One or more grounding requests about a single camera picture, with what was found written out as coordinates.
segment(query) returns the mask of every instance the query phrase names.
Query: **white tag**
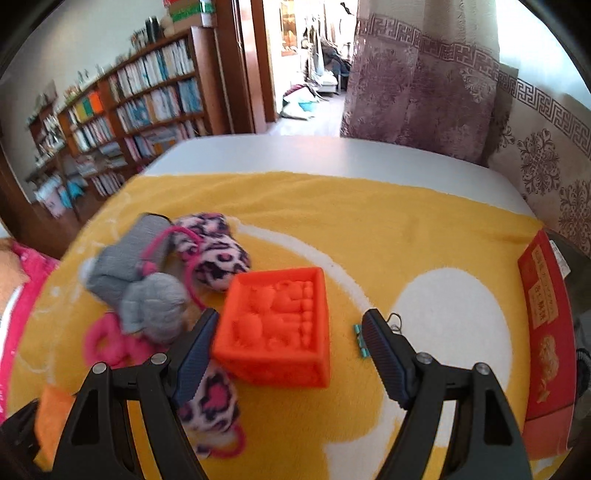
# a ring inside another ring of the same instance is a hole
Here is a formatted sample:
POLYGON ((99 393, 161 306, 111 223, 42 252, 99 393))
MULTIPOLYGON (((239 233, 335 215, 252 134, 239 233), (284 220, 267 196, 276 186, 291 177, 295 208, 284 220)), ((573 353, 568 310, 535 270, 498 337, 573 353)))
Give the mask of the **white tag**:
POLYGON ((562 256, 562 253, 560 253, 560 250, 558 250, 558 247, 556 246, 553 240, 550 240, 550 245, 552 246, 552 251, 554 252, 554 256, 556 257, 556 261, 558 262, 558 268, 560 269, 562 279, 564 280, 570 273, 569 264, 566 263, 566 260, 562 256))

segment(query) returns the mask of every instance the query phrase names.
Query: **pink knotted cord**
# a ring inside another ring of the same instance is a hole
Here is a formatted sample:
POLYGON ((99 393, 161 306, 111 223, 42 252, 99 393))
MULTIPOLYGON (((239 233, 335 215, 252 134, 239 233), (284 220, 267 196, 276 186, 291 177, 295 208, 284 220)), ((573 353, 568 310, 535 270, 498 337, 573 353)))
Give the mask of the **pink knotted cord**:
POLYGON ((160 233, 156 238, 154 238, 154 240, 152 240, 152 242, 142 252, 141 259, 146 262, 151 262, 150 257, 155 252, 155 250, 158 248, 158 245, 160 244, 160 242, 162 240, 164 240, 166 237, 170 236, 171 233, 176 233, 176 232, 184 233, 191 240, 193 240, 195 242, 195 244, 197 245, 197 252, 191 257, 191 260, 189 260, 189 262, 187 263, 187 267, 185 269, 184 282, 185 282, 185 287, 186 287, 187 291, 189 292, 189 296, 191 297, 191 300, 193 300, 195 305, 197 305, 203 311, 207 308, 207 306, 201 300, 199 300, 199 297, 197 297, 197 294, 195 293, 195 290, 193 288, 193 276, 192 276, 193 269, 199 263, 199 246, 203 243, 203 238, 201 238, 198 234, 196 234, 192 230, 189 230, 186 227, 183 227, 180 225, 172 225, 172 226, 168 227, 164 232, 160 233))

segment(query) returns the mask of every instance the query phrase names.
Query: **orange cube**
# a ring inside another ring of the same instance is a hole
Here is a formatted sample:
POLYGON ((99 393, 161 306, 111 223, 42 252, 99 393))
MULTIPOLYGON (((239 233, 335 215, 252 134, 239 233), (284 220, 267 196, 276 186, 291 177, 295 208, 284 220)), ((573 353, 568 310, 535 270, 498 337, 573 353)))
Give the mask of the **orange cube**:
POLYGON ((212 356, 254 384, 328 387, 329 315, 322 269, 236 275, 217 325, 212 356))

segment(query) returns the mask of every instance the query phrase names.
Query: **screw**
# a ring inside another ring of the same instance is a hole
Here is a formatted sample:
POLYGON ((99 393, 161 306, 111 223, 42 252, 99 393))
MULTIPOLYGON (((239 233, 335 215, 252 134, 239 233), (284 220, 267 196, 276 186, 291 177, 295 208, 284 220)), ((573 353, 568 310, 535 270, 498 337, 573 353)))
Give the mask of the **screw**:
POLYGON ((491 368, 482 362, 476 364, 476 371, 481 375, 488 375, 491 373, 491 368))
POLYGON ((150 360, 154 365, 162 365, 167 360, 167 357, 164 353, 155 353, 150 360))
POLYGON ((423 365, 429 365, 433 362, 433 357, 425 352, 417 353, 417 360, 423 365))
POLYGON ((105 373, 107 370, 107 365, 104 364, 103 362, 99 362, 97 364, 94 364, 94 366, 92 367, 92 372, 96 375, 100 375, 105 373))

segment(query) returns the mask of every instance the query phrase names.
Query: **red box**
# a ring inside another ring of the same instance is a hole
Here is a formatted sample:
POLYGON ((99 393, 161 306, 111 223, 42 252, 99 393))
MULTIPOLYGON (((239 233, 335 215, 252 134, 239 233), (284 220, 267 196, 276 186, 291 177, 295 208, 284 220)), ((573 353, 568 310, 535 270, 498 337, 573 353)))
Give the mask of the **red box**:
POLYGON ((327 387, 329 317, 322 269, 236 275, 212 355, 238 378, 254 384, 327 387))
POLYGON ((567 450, 576 396, 576 347, 569 296, 544 230, 518 261, 530 323, 530 396, 523 439, 532 460, 567 450))

